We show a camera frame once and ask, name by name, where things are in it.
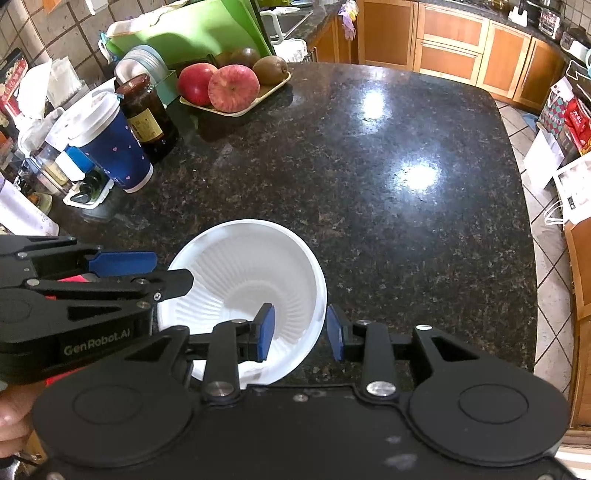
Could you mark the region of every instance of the plastic container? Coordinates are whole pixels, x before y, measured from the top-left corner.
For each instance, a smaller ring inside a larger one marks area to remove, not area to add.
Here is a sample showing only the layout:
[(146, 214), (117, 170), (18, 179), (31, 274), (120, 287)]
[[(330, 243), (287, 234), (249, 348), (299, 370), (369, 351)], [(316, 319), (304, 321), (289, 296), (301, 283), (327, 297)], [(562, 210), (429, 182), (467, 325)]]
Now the plastic container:
[[(161, 329), (187, 325), (208, 333), (227, 320), (252, 320), (265, 302), (275, 306), (275, 333), (267, 360), (238, 365), (240, 386), (281, 379), (308, 355), (326, 314), (326, 282), (310, 248), (296, 234), (264, 220), (235, 220), (210, 228), (175, 257), (195, 280), (184, 297), (158, 305)], [(205, 361), (194, 362), (202, 380)]]
[(56, 236), (60, 228), (0, 174), (0, 223), (14, 235)]

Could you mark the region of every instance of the white bowl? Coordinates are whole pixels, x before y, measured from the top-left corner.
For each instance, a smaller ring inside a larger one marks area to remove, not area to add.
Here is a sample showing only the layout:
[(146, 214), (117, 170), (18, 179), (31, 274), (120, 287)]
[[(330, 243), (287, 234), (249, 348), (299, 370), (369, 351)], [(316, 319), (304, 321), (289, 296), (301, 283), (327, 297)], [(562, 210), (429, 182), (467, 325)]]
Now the white bowl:
[[(160, 329), (187, 325), (209, 333), (232, 319), (252, 320), (262, 304), (275, 306), (267, 360), (238, 366), (240, 388), (268, 385), (297, 367), (318, 340), (326, 314), (326, 282), (310, 248), (296, 234), (264, 220), (222, 223), (191, 240), (170, 269), (187, 268), (193, 288), (158, 305)], [(194, 363), (203, 379), (205, 361)]]

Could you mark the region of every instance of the white cup lid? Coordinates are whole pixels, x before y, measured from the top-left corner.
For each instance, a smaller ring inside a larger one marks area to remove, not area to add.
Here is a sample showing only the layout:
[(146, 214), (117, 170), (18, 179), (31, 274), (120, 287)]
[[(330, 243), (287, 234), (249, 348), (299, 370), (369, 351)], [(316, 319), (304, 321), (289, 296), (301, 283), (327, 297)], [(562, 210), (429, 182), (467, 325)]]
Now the white cup lid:
[(80, 100), (84, 108), (77, 108), (67, 127), (68, 143), (83, 147), (92, 142), (109, 126), (119, 112), (119, 97), (110, 92), (87, 95)]

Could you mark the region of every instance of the container lid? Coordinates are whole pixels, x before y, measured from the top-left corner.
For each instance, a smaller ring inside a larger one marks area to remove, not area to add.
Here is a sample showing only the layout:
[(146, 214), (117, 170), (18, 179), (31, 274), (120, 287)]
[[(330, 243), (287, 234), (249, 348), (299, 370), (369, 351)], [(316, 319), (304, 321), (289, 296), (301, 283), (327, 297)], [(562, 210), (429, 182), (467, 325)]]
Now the container lid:
[(129, 102), (133, 97), (137, 94), (143, 92), (146, 87), (150, 86), (150, 76), (147, 73), (142, 73), (137, 77), (133, 77), (131, 80), (125, 82), (121, 85), (117, 90), (116, 93), (123, 95), (123, 100), (121, 104), (125, 104)]
[(68, 143), (72, 147), (83, 147), (92, 142), (119, 112), (119, 97), (115, 93), (100, 92), (83, 100), (84, 108), (77, 109), (67, 127)]

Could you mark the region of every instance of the kiwi fruit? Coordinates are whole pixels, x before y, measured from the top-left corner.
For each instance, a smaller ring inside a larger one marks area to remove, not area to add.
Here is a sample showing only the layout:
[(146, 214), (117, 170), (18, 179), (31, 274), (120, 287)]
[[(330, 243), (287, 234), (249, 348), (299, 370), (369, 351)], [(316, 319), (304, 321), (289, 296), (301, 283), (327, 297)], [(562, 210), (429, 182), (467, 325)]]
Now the kiwi fruit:
[(250, 47), (234, 50), (230, 55), (230, 63), (252, 68), (261, 59), (260, 54)]
[(274, 55), (260, 59), (252, 69), (261, 85), (278, 85), (290, 74), (285, 60)]
[(221, 52), (219, 55), (216, 55), (214, 57), (215, 66), (220, 69), (222, 67), (225, 67), (226, 65), (230, 65), (231, 64), (230, 57), (232, 57), (232, 52), (230, 52), (230, 51)]

